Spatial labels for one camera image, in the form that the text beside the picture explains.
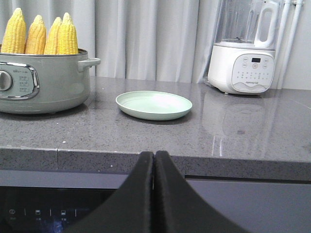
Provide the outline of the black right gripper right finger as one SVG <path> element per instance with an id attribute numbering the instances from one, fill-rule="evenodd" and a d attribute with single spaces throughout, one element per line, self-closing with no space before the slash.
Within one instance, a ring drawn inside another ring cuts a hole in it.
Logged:
<path id="1" fill-rule="evenodd" d="M 244 233 L 246 229 L 205 202 L 188 184 L 166 151 L 154 157 L 156 233 Z"/>

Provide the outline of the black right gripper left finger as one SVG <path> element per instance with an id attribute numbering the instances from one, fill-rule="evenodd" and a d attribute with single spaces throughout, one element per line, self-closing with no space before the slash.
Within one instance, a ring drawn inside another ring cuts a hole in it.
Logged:
<path id="1" fill-rule="evenodd" d="M 68 227 L 66 233 L 151 233 L 153 153 L 139 154 L 123 184 L 94 211 Z"/>

